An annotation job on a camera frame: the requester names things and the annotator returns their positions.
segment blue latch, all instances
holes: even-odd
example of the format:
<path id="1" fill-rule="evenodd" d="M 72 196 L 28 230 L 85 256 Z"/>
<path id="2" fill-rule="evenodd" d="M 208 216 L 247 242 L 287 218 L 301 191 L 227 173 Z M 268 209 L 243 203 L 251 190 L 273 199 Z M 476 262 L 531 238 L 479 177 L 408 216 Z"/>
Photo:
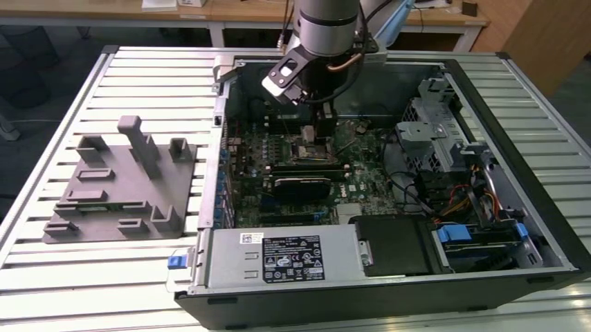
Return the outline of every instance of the blue latch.
<path id="1" fill-rule="evenodd" d="M 229 156 L 229 154 L 228 154 L 228 150 L 221 149 L 221 150 L 220 150 L 220 159 L 221 159 L 221 160 L 227 160 L 227 159 L 228 159 L 228 156 Z"/>
<path id="2" fill-rule="evenodd" d="M 529 236 L 529 233 L 527 232 L 527 228 L 525 225 L 521 223 L 516 223 L 515 224 L 515 229 L 517 230 L 520 239 L 524 240 L 527 239 L 527 237 Z"/>
<path id="3" fill-rule="evenodd" d="M 224 217 L 224 210 L 213 209 L 213 219 L 221 219 Z"/>
<path id="4" fill-rule="evenodd" d="M 181 270 L 187 268 L 187 255 L 168 257 L 168 269 Z"/>
<path id="5" fill-rule="evenodd" d="M 445 225 L 436 230 L 436 235 L 441 243 L 449 241 L 469 241 L 472 239 L 468 227 L 464 225 Z"/>

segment warning label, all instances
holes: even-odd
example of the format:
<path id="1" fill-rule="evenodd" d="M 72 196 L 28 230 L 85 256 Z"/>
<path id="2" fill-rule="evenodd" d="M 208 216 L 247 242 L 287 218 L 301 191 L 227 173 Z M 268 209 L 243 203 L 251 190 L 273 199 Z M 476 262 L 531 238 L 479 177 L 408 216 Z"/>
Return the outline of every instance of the warning label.
<path id="1" fill-rule="evenodd" d="M 267 284 L 324 280 L 320 236 L 264 238 L 263 270 Z"/>

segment green circuit board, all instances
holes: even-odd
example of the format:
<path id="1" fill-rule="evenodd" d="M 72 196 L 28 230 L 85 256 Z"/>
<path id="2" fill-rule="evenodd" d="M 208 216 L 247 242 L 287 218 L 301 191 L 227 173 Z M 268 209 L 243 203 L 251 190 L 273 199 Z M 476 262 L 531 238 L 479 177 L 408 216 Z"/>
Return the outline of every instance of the green circuit board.
<path id="1" fill-rule="evenodd" d="M 264 188 L 268 182 L 263 176 L 267 165 L 297 165 L 301 160 L 293 156 L 293 144 L 300 136 L 268 135 L 247 132 L 233 153 L 233 182 L 236 227 L 269 227 L 297 225 L 297 223 L 261 223 L 268 216 L 313 215 L 313 224 L 337 224 L 335 207 L 357 203 L 363 214 L 396 214 L 399 206 L 391 193 L 379 157 L 383 146 L 381 129 L 371 129 L 371 123 L 344 120 L 335 135 L 327 142 L 325 162 L 348 165 L 351 172 L 341 182 L 331 183 L 325 199 L 307 204 L 281 204 L 272 209 L 261 208 L 272 200 Z"/>

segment electronic component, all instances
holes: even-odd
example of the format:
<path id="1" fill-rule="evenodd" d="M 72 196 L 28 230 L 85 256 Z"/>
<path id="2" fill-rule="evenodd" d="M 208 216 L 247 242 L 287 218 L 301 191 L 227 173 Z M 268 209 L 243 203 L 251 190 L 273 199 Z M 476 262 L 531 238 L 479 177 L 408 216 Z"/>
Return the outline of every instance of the electronic component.
<path id="1" fill-rule="evenodd" d="M 341 203 L 336 205 L 336 214 L 339 217 L 339 224 L 345 225 L 355 216 L 360 216 L 361 204 L 359 203 Z"/>
<path id="2" fill-rule="evenodd" d="M 281 178 L 273 184 L 273 195 L 281 202 L 317 201 L 329 194 L 331 180 L 327 178 Z"/>
<path id="3" fill-rule="evenodd" d="M 369 127 L 368 121 L 360 121 L 359 126 L 355 128 L 355 133 L 357 135 L 364 135 L 367 133 L 367 128 Z"/>
<path id="4" fill-rule="evenodd" d="M 415 180 L 419 197 L 436 211 L 440 211 L 448 205 L 453 188 L 464 185 L 468 180 L 467 172 L 420 171 Z"/>
<path id="5" fill-rule="evenodd" d="M 351 223 L 369 248 L 371 264 L 364 265 L 368 277 L 451 272 L 441 265 L 431 236 L 433 223 L 424 216 L 356 216 Z"/>
<path id="6" fill-rule="evenodd" d="M 293 166 L 271 166 L 265 173 L 275 178 L 287 177 L 317 177 L 329 178 L 339 182 L 345 180 L 348 173 L 343 165 L 293 165 Z"/>
<path id="7" fill-rule="evenodd" d="M 261 216 L 260 223 L 263 225 L 309 225 L 317 221 L 315 214 L 293 214 L 289 216 Z"/>

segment slotted metal surface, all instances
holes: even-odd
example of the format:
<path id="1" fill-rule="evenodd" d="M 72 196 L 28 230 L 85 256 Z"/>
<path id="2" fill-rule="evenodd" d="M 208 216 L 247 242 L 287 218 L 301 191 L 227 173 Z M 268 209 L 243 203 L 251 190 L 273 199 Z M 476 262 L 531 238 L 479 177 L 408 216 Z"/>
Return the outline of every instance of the slotted metal surface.
<path id="1" fill-rule="evenodd" d="M 204 331 L 167 291 L 167 257 L 195 244 L 215 56 L 273 54 L 260 50 L 121 48 L 102 55 L 32 178 L 0 228 L 0 324 L 2 331 Z M 580 140 L 523 78 L 495 55 L 392 53 L 391 57 L 453 57 L 472 79 L 533 172 L 591 248 L 591 162 Z M 45 245 L 42 228 L 78 156 L 85 133 L 126 144 L 116 133 L 121 115 L 144 119 L 156 144 L 185 137 L 197 144 L 184 237 L 176 240 Z M 471 119 L 468 126 L 475 128 Z M 532 294 L 495 310 L 292 326 L 273 331 L 516 331 L 591 329 L 591 285 Z"/>

